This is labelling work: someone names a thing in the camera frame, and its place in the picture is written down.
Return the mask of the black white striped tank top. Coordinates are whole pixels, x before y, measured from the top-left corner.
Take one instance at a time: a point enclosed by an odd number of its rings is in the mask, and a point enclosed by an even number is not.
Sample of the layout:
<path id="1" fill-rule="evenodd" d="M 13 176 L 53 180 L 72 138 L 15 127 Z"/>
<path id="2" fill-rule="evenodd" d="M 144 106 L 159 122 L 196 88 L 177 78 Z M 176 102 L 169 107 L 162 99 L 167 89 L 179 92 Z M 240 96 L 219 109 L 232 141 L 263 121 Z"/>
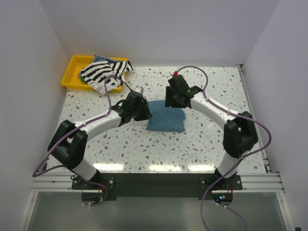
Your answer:
<path id="1" fill-rule="evenodd" d="M 89 64 L 79 73 L 96 92 L 105 95 L 110 90 L 117 89 L 122 84 L 120 79 L 124 73 L 132 70 L 130 61 L 120 61 L 115 64 L 102 61 Z"/>

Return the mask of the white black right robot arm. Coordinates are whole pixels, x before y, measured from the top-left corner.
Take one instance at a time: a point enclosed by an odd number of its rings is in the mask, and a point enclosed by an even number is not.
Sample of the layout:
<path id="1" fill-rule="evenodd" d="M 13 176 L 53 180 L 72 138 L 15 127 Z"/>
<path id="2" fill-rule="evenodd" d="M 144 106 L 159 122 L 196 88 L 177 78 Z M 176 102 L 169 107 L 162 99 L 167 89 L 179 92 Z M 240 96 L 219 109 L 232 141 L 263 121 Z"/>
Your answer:
<path id="1" fill-rule="evenodd" d="M 251 114 L 247 111 L 238 113 L 204 96 L 200 87 L 189 87 L 182 75 L 169 79 L 168 83 L 165 107 L 191 108 L 209 117 L 223 129 L 225 154 L 215 169 L 214 183 L 218 188 L 226 189 L 237 172 L 234 165 L 258 143 Z"/>

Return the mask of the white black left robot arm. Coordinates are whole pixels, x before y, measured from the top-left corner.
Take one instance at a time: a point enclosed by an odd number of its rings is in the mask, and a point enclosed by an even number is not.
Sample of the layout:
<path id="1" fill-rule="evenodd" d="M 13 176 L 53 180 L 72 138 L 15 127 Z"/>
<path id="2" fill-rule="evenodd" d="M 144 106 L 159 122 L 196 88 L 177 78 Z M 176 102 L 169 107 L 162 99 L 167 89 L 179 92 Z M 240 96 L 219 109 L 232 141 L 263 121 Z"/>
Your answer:
<path id="1" fill-rule="evenodd" d="M 144 121 L 152 117 L 148 102 L 140 91 L 131 91 L 126 99 L 111 106 L 97 117 L 79 122 L 63 121 L 48 146 L 48 152 L 65 168 L 83 178 L 89 189 L 96 188 L 100 181 L 99 171 L 84 157 L 87 142 L 99 134 L 118 128 L 131 120 Z"/>

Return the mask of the blue ribbed tank top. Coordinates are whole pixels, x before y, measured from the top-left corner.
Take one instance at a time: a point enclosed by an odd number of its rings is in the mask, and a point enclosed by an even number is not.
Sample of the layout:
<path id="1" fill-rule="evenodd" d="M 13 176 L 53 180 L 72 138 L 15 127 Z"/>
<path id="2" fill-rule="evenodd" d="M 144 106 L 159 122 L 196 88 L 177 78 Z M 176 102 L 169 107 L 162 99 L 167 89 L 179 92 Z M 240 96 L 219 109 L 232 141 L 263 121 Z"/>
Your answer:
<path id="1" fill-rule="evenodd" d="M 148 102 L 152 118 L 146 129 L 158 132 L 184 132 L 186 115 L 181 108 L 165 107 L 165 101 Z"/>

